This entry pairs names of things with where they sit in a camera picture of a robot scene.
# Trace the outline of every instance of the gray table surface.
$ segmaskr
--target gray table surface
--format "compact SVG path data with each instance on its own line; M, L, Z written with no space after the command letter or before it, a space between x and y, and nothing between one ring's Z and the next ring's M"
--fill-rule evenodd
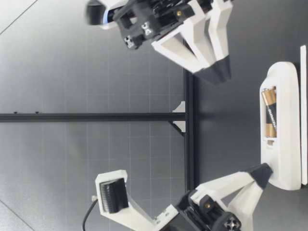
M269 67L298 62L308 44L307 0L236 0L228 25L233 79L220 86L199 82L198 181L260 162L258 91ZM256 231L305 231L308 188L287 192L269 186L255 211Z

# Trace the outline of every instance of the black cable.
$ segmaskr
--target black cable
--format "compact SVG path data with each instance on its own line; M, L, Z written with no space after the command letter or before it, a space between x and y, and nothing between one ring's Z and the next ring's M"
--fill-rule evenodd
M14 212L6 203L0 200L0 203L3 204L11 213L13 213L18 219L20 219L25 225L27 225L32 231L35 231L25 220L23 220L17 213Z
M93 203L91 204L90 208L88 209L88 211L87 211L87 213L85 215L85 218L83 218L83 221L82 221L82 231L86 231L86 222L87 222L88 216L92 212L92 209L95 207L96 203L97 203L97 199L95 201L93 201Z
M16 22L27 10L29 10L38 0L35 0L30 6L28 6L17 18L15 18L3 31L1 31L0 35L2 35L14 22Z

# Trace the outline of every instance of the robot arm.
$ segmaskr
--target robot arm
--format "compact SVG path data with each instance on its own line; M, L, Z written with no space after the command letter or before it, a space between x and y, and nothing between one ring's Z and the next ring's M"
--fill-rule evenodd
M130 50L151 40L157 52L196 76L210 75L214 84L231 78L231 12L231 0L91 0L87 5L88 23L117 26Z
M253 231L253 212L272 170L267 164L200 184L151 219L127 194L126 171L98 175L101 215L134 231ZM240 190L225 205L223 198Z

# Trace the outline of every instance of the copper-top battery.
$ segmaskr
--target copper-top battery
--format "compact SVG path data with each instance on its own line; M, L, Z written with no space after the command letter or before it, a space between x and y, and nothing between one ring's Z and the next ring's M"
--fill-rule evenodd
M269 114L270 121L277 131L277 100L275 89L265 89L262 91L262 97L266 105L267 114Z
M265 126L265 137L267 138L276 138L277 132L271 123L270 115L266 112L266 126Z

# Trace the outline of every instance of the battery compartment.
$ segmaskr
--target battery compartment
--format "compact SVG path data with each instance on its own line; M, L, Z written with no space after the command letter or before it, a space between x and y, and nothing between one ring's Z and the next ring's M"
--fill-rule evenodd
M276 137L266 136L266 105L262 92L276 88ZM275 63L268 71L259 91L261 163L273 170L269 182L281 189L301 187L301 153L299 123L299 87L295 66Z
M276 86L271 86L271 87L267 87L267 88L263 88L261 89L261 92L265 91L265 90L274 90L275 94L277 95L277 87ZM262 121L264 121L262 127L263 127L263 137L262 139L266 142L267 144L267 148L272 148L273 146L275 146L276 142L277 142L277 131L275 131L275 128L271 122L270 119L270 115L269 112L267 110L266 104L264 100L260 101L261 103L261 107L264 109L263 111L263 119Z

